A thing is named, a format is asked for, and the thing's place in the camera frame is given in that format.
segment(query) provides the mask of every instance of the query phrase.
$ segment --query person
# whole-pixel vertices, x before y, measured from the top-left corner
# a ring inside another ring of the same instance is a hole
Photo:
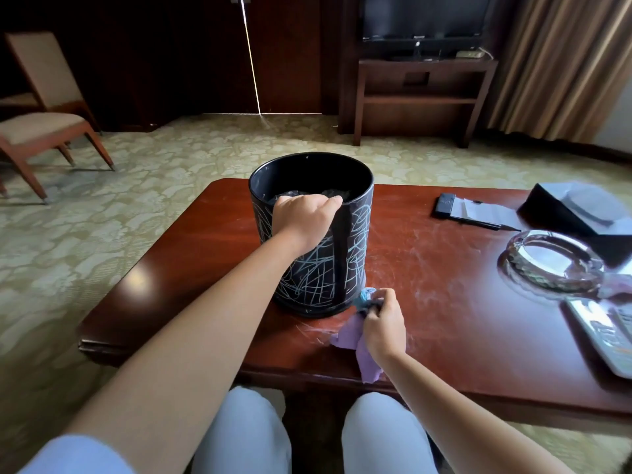
[[[21,471],[43,473],[287,473],[288,434],[253,390],[230,390],[284,271],[325,236],[339,197],[280,197],[273,236],[136,352],[65,432]],[[406,354],[392,289],[379,289],[364,335],[410,410],[361,396],[342,433],[347,474],[436,473],[426,430],[456,473],[570,473],[544,448]]]

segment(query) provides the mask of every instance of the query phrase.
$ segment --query purple cloth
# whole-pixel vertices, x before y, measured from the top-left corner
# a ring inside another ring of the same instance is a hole
[[[367,343],[362,334],[364,328],[364,318],[371,306],[381,306],[381,302],[372,301],[371,294],[375,292],[372,287],[362,290],[359,297],[353,302],[358,311],[340,328],[340,331],[331,335],[330,342],[333,346],[344,350],[355,350],[358,360],[359,372],[363,383],[374,383],[380,379],[382,368],[371,357],[368,352]]]

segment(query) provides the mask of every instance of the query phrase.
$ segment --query hand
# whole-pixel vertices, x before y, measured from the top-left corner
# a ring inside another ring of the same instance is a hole
[[[379,312],[375,307],[368,312],[364,339],[375,362],[383,367],[389,357],[406,352],[406,327],[393,289],[378,289],[371,298],[383,298],[384,303]]]
[[[325,237],[342,204],[340,196],[281,196],[274,204],[273,236],[287,236],[296,247],[296,256],[301,256]]]

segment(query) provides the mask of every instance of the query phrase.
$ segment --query tv screen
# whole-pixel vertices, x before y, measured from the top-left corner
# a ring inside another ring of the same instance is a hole
[[[483,31],[491,0],[363,0],[363,39],[472,37]]]

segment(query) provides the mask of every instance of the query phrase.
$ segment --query white wall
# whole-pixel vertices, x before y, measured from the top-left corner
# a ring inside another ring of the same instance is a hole
[[[593,144],[632,153],[632,78],[593,139]]]

